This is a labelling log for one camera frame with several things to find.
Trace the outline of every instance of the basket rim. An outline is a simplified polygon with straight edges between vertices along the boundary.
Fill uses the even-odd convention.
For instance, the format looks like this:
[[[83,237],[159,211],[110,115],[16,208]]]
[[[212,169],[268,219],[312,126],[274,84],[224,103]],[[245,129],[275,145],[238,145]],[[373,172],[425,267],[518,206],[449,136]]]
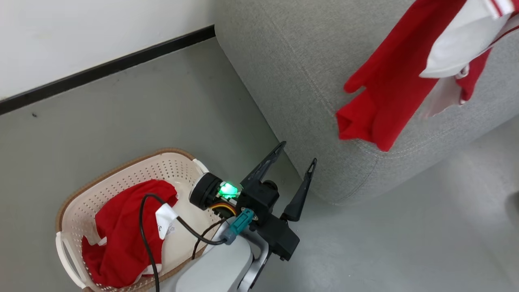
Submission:
[[[66,200],[65,202],[63,202],[63,204],[61,205],[60,209],[58,210],[58,215],[56,216],[56,232],[61,232],[63,231],[63,226],[62,226],[62,221],[63,221],[63,216],[65,214],[65,210],[67,209],[67,207],[69,206],[69,204],[75,199],[77,198],[79,195],[81,195],[82,193],[84,193],[85,191],[87,191],[89,188],[93,187],[94,185],[100,183],[101,181],[105,180],[106,178],[120,172],[121,170],[125,169],[125,168],[128,168],[134,164],[137,164],[141,161],[144,161],[148,158],[151,158],[153,156],[157,156],[157,155],[161,155],[161,154],[164,154],[164,153],[176,153],[176,154],[180,154],[180,155],[183,155],[185,157],[187,157],[189,160],[193,161],[195,159],[194,156],[192,156],[191,154],[189,154],[188,152],[182,150],[182,149],[178,149],[178,148],[162,148],[162,149],[159,149],[157,151],[155,151],[153,154],[150,154],[150,155],[144,155],[144,156],[141,156],[141,157],[138,157],[138,158],[135,158],[129,162],[126,162],[116,168],[113,168],[112,170],[109,170],[105,173],[103,173],[102,175],[98,176],[97,178],[93,179],[92,181],[90,181],[88,184],[82,186],[80,189],[78,189],[77,191],[75,191],[74,193],[72,193],[72,195],[70,195]]]
[[[58,215],[56,216],[56,233],[58,232],[62,232],[63,231],[63,226],[62,226],[62,221],[63,221],[63,216],[65,214],[65,210],[67,209],[67,207],[69,206],[69,204],[75,199],[77,198],[79,195],[81,195],[82,193],[84,193],[85,191],[87,191],[89,188],[93,187],[94,185],[98,184],[99,182],[105,180],[106,178],[116,174],[117,172],[123,170],[123,169],[126,169],[134,164],[137,164],[141,161],[144,161],[148,158],[151,158],[151,157],[154,157],[154,156],[157,156],[157,155],[161,155],[161,154],[164,154],[164,153],[176,153],[176,154],[180,154],[182,156],[185,156],[186,158],[188,158],[189,160],[193,161],[195,160],[196,158],[191,155],[190,153],[182,150],[182,149],[178,149],[178,148],[162,148],[162,149],[159,149],[159,150],[156,150],[154,153],[150,154],[150,155],[144,155],[144,156],[141,156],[141,157],[138,157],[138,158],[135,158],[129,162],[126,162],[116,168],[113,168],[112,170],[109,170],[107,172],[105,172],[104,174],[98,176],[97,178],[93,179],[90,183],[84,185],[83,187],[81,187],[80,189],[78,189],[77,191],[75,191],[72,195],[70,195],[66,200],[65,202],[61,205],[60,209],[58,210]],[[201,250],[199,250],[197,253],[196,253],[196,257],[198,258],[199,256],[202,255],[203,251],[205,250],[205,247],[202,248]],[[176,273],[178,273],[188,262],[190,262],[190,259],[187,259],[186,261],[184,261],[183,263],[181,263],[178,267],[172,269],[171,271],[167,272],[166,274],[162,275],[160,277],[160,281],[164,281],[165,279],[168,279],[169,277],[175,275]],[[141,287],[139,290],[147,290],[147,289],[150,289],[152,287],[155,286],[155,283],[149,283],[147,285],[144,285],[143,287]],[[83,291],[93,291],[90,287],[85,287],[83,289]]]

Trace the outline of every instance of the garment label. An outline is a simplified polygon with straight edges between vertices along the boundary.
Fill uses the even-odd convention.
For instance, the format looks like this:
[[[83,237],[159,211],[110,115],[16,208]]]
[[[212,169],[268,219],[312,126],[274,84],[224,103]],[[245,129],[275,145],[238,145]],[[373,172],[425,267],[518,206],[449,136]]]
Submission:
[[[168,231],[166,232],[166,235],[169,235],[170,233],[175,232],[175,226],[169,226]]]
[[[173,226],[173,221],[178,217],[178,215],[168,204],[163,204],[155,212],[155,217],[157,219],[159,237],[163,240],[166,237],[166,234],[174,231],[174,229],[170,231],[170,228]]]

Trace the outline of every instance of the white wall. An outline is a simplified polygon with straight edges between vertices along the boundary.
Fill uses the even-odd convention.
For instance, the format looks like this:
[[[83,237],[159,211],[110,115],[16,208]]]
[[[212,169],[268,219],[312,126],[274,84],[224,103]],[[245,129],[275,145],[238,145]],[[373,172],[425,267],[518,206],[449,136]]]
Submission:
[[[216,0],[0,0],[0,99],[214,23]]]

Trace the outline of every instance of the concrete floor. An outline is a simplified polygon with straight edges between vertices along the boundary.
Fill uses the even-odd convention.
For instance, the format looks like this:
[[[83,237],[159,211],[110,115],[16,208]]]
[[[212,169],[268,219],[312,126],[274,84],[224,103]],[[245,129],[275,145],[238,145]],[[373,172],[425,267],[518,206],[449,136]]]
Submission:
[[[364,204],[309,197],[296,253],[272,257],[254,291],[518,291],[518,143],[519,117]],[[0,116],[3,290],[79,291],[54,218],[104,171],[178,147],[239,181],[276,144],[215,39]],[[267,178],[278,215],[300,179],[286,156]]]

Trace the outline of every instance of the white basket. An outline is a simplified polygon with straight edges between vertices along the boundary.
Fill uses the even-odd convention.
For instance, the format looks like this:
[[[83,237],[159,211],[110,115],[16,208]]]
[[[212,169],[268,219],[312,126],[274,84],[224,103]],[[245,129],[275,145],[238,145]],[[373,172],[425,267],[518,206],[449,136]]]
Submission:
[[[90,244],[97,243],[100,238],[95,227],[95,214],[116,194],[150,179],[163,179],[175,186],[179,201],[173,209],[202,233],[219,217],[210,209],[202,211],[192,205],[188,196],[195,181],[207,171],[190,154],[179,149],[163,149],[122,165],[71,195],[56,219],[56,248],[69,277],[80,288],[91,291],[136,291],[153,287],[153,277],[142,277],[137,283],[120,289],[94,283],[81,255],[81,239],[86,236]],[[175,231],[166,236],[162,246],[161,281],[175,275],[189,262],[196,242],[196,238],[177,221],[173,226]],[[216,229],[206,237],[211,238]],[[204,247],[205,244],[200,244],[198,254]]]

